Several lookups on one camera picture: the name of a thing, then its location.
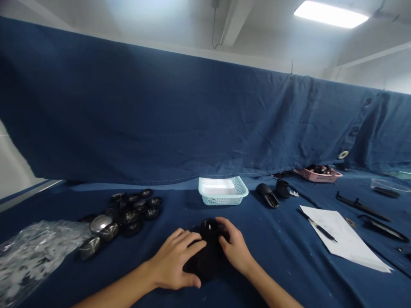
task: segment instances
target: white paper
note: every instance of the white paper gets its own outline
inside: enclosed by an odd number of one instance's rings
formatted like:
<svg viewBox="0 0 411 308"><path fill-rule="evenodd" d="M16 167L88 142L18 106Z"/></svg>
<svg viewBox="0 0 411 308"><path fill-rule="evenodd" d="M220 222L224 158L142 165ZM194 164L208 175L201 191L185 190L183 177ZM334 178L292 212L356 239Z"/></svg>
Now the white paper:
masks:
<svg viewBox="0 0 411 308"><path fill-rule="evenodd" d="M337 241L336 243L328 239L314 224L311 224L330 253L380 272L390 272L390 270L393 270L368 248L340 213L302 205L300 207L304 213L319 226L323 227Z"/></svg>
<svg viewBox="0 0 411 308"><path fill-rule="evenodd" d="M203 192L206 195L237 195L231 179L201 179Z"/></svg>

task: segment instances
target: clear plastic bag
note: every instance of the clear plastic bag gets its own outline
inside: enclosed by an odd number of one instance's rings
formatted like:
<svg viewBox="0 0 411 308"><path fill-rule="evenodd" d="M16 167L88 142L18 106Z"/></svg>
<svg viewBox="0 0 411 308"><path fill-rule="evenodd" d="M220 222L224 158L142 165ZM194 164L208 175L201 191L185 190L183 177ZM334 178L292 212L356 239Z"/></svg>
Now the clear plastic bag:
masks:
<svg viewBox="0 0 411 308"><path fill-rule="evenodd" d="M40 221L0 245L0 307L21 303L91 236L84 222Z"/></svg>

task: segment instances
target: pen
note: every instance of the pen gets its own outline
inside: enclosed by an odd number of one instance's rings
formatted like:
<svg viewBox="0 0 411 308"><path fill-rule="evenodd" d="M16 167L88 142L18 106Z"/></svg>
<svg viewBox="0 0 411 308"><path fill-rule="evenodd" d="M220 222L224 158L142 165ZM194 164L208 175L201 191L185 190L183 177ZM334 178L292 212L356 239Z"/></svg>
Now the pen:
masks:
<svg viewBox="0 0 411 308"><path fill-rule="evenodd" d="M334 241L337 243L337 240L331 235L329 234L326 230L323 229L323 227L321 227L320 225L318 225L314 220L312 220L306 213L304 213L302 210L298 209L298 212L300 212L301 215L303 215L305 217L305 219L307 219L308 221L311 221L314 226L320 230L321 233L323 233L328 239Z"/></svg>

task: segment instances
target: table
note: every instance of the table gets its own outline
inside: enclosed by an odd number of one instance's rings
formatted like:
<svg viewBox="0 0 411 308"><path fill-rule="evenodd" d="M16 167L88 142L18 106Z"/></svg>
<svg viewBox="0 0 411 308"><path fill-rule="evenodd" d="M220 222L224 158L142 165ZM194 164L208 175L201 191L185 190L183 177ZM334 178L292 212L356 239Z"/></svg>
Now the table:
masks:
<svg viewBox="0 0 411 308"><path fill-rule="evenodd" d="M316 184L298 175L285 178L300 194L281 201L277 209L263 205L255 187L274 187L271 176L242 178L250 194L237 206L213 207L203 204L198 180L152 187L163 198L157 220L145 223L135 237L118 237L96 258L82 262L69 255L22 304L21 307L70 307L119 279L152 257L178 227L190 229L205 218L223 216L243 233L250 252L267 273L305 307L405 307L411 302L411 261L405 252L409 244L398 242L362 227L362 212L335 199L339 190L349 199L360 198L367 206L391 218L387 223L411 238L411 195L390 199L373 192L370 179L382 177L360 171L344 172L335 184ZM0 240L11 238L30 223L45 220L77 220L99 213L109 205L110 196L122 191L140 191L123 184L60 183L0 214ZM299 205L337 210L351 219L356 232L374 252L392 266L391 274L372 270L331 255L311 225L296 209ZM219 264L215 279L201 289L179 291L157 289L135 307L265 307L253 286L227 261Z"/></svg>

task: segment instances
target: ceiling light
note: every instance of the ceiling light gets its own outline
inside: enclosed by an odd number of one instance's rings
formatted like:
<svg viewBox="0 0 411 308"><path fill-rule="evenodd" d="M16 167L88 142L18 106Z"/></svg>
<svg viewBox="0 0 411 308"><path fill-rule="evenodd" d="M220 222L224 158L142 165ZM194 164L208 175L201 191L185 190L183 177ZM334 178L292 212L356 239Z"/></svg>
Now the ceiling light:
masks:
<svg viewBox="0 0 411 308"><path fill-rule="evenodd" d="M305 1L294 12L295 16L343 28L355 28L368 20L368 16L327 4Z"/></svg>

